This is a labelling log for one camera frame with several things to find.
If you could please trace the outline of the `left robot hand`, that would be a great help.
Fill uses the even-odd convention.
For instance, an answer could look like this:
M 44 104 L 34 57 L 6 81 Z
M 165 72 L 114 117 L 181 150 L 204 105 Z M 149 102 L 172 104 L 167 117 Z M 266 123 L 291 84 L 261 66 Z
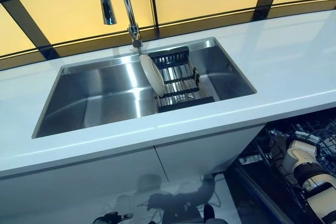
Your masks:
M 134 216 L 133 213 L 118 214 L 118 212 L 109 212 L 104 216 L 96 218 L 93 223 L 101 224 L 119 224 L 122 221 L 130 220 Z

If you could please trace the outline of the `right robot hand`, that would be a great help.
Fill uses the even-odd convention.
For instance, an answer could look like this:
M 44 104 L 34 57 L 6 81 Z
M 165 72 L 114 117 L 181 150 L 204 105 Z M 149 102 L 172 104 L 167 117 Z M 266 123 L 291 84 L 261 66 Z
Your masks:
M 271 130 L 269 133 L 269 148 L 272 155 L 274 167 L 280 168 L 287 153 L 287 139 L 285 135 L 279 131 Z

